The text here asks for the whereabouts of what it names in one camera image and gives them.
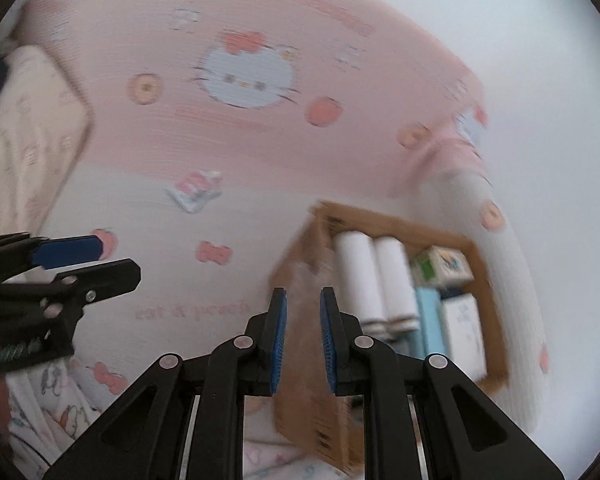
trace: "open cardboard box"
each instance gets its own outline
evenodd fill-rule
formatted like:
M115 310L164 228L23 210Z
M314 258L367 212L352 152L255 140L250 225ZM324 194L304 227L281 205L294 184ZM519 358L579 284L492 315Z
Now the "open cardboard box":
M474 280L463 290L477 300L487 361L487 376L478 386L493 396L506 384L507 355L486 266L476 245L467 237L430 229L401 218L386 216L331 202L322 202L313 218L272 273L271 287L289 290L298 284L298 263L309 269L333 269L331 239L343 231L361 231L377 238L393 236L413 258L432 245L458 249L467 258ZM327 278L336 288L335 273ZM289 299L285 355L278 393L274 398L276 429L293 444L347 474L356 474L364 463L364 433L350 413L350 399L335 397L329 390L322 352L319 306L315 297L300 303Z

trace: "small box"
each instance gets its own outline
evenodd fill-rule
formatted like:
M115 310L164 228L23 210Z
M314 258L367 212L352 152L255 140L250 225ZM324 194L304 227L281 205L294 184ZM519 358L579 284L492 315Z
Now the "small box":
M487 361L475 298L464 294L443 301L441 317L446 332L447 356L472 381L480 381L487 375Z
M461 286L474 278L461 251L438 246L431 246L416 256L411 272L417 286L436 288Z

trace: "white roll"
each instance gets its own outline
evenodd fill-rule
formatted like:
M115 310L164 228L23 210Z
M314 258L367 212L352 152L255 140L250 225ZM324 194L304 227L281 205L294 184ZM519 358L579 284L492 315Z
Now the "white roll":
M343 312L356 316L366 334L385 336L386 307L373 240L359 231L348 231L337 235L333 246Z
M417 330L418 301L404 245L391 236L377 238L374 245L389 331Z

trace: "orange circle decoration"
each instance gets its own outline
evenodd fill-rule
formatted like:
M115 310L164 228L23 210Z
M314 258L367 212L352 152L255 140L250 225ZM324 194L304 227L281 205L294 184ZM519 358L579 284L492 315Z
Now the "orange circle decoration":
M482 227L492 233L502 231L506 225L500 208L498 208L491 200L487 200L482 204L482 208L480 209L480 220L482 222Z
M94 229L90 234L97 236L102 242L102 254L100 255L100 259L106 260L107 258L110 258L118 246L118 238L116 235L106 229Z
M544 343L542 343L542 349L540 351L540 369L543 374L549 373L549 352L547 352Z
M431 130L422 124L403 126L395 134L395 138L403 148L413 148L431 136Z
M304 118L309 124L325 128L331 126L342 115L342 105L330 97L318 97L308 105Z
M138 105L155 103L162 94L162 79L156 74L138 74L129 80L129 97Z

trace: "hello kitty face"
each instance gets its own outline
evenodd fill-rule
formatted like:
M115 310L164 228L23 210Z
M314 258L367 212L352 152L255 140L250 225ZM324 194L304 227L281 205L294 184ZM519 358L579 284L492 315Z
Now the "hello kitty face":
M294 75L295 49L271 47L259 32L227 34L209 52L196 77L217 101L238 108L262 108L288 97Z

